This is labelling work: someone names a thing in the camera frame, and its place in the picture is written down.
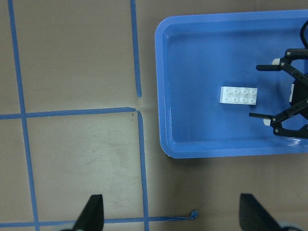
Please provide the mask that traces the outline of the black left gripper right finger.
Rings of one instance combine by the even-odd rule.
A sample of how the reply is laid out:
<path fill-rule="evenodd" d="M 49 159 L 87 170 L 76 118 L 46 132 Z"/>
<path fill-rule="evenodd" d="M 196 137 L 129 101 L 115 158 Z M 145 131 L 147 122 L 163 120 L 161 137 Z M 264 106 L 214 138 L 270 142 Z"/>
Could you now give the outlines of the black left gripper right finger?
<path fill-rule="evenodd" d="M 250 193 L 242 193 L 239 224 L 243 231 L 279 231 L 280 225 Z"/>

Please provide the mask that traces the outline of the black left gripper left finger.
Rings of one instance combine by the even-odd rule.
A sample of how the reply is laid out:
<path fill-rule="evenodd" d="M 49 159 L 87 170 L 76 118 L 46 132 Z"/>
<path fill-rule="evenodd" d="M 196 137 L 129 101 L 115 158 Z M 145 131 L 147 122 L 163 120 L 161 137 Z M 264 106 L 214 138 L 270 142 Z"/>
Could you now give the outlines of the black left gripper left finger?
<path fill-rule="evenodd" d="M 103 195 L 91 195 L 74 223 L 73 231 L 102 231 L 104 226 Z"/>

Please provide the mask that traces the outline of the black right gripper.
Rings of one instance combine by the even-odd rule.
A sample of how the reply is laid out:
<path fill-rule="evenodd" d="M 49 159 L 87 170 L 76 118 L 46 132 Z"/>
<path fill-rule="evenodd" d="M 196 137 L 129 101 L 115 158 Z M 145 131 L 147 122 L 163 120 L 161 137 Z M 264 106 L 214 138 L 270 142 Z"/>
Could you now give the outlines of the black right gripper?
<path fill-rule="evenodd" d="M 291 63 L 295 60 L 307 60 L 307 49 L 287 49 L 284 57 L 279 59 L 278 64 L 257 65 L 258 71 L 284 71 L 291 75 L 295 81 L 291 86 L 290 105 L 291 107 L 277 115 L 266 115 L 249 113 L 250 117 L 269 120 L 269 126 L 273 128 L 273 134 L 288 138 L 308 138 L 308 125 L 299 130 L 285 129 L 282 122 L 297 115 L 300 111 L 308 110 L 308 76 L 294 68 Z"/>

